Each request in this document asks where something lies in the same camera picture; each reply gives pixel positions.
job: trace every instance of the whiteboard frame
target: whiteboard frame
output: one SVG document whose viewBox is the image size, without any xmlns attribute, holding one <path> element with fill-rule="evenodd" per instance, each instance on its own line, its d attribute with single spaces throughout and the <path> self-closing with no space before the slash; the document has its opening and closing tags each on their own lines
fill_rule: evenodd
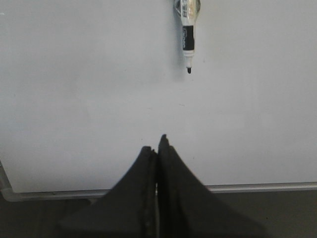
<svg viewBox="0 0 317 238">
<path fill-rule="evenodd" d="M 317 190 L 315 182 L 206 185 L 213 193 Z M 9 202 L 30 200 L 90 199 L 104 196 L 110 189 L 15 193 L 0 162 L 0 191 Z"/>
</svg>

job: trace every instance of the dark floor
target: dark floor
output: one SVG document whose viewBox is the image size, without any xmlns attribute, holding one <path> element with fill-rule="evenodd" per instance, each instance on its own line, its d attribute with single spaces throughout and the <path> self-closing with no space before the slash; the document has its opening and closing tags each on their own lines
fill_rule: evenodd
<svg viewBox="0 0 317 238">
<path fill-rule="evenodd" d="M 217 195 L 262 223 L 274 238 L 317 238 L 317 191 Z M 88 200 L 7 202 L 0 196 L 0 238 L 56 238 L 62 217 Z"/>
</svg>

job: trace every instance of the whiteboard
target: whiteboard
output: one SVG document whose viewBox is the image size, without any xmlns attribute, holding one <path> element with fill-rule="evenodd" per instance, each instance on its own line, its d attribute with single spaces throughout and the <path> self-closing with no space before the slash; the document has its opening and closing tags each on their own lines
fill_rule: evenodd
<svg viewBox="0 0 317 238">
<path fill-rule="evenodd" d="M 317 1 L 0 1 L 0 160 L 16 193 L 111 188 L 170 143 L 211 186 L 317 181 Z"/>
</svg>

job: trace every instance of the white surface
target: white surface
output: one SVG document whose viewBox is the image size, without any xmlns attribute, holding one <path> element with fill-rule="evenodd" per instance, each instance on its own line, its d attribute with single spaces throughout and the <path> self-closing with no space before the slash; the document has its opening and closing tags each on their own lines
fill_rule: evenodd
<svg viewBox="0 0 317 238">
<path fill-rule="evenodd" d="M 317 181 L 317 1 L 0 1 L 0 159 L 15 192 L 110 188 L 167 133 L 207 185 Z"/>
</svg>

